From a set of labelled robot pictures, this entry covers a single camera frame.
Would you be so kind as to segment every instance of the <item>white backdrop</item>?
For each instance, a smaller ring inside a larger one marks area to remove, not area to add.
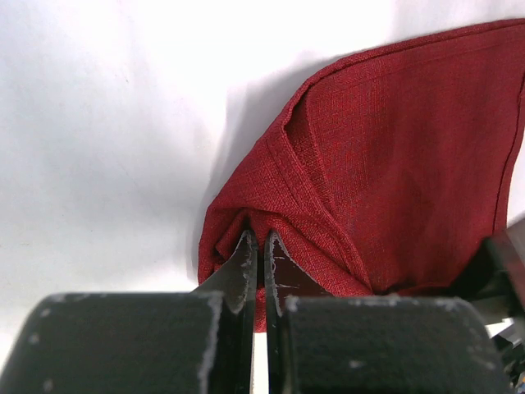
[[[2,0],[0,364],[48,293],[191,290],[206,207],[321,67],[524,16],[523,0]]]

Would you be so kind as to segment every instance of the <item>textured fabric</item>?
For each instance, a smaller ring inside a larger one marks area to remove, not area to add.
[[[271,228],[335,296],[439,293],[505,226],[525,20],[345,57],[310,77],[207,211],[199,281]],[[263,289],[257,330],[264,329]]]

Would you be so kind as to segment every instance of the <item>red cloth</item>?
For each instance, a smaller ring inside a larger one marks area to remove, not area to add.
[[[207,211],[199,281],[246,221],[336,296],[448,286],[506,225],[525,20],[357,53],[310,77]],[[257,330],[265,329],[263,289]]]

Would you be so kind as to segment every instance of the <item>fabric fold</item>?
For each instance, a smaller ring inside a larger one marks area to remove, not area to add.
[[[335,296],[436,294],[506,225],[525,20],[340,59],[310,77],[208,208],[199,282],[250,225]],[[265,328],[263,289],[257,330]]]

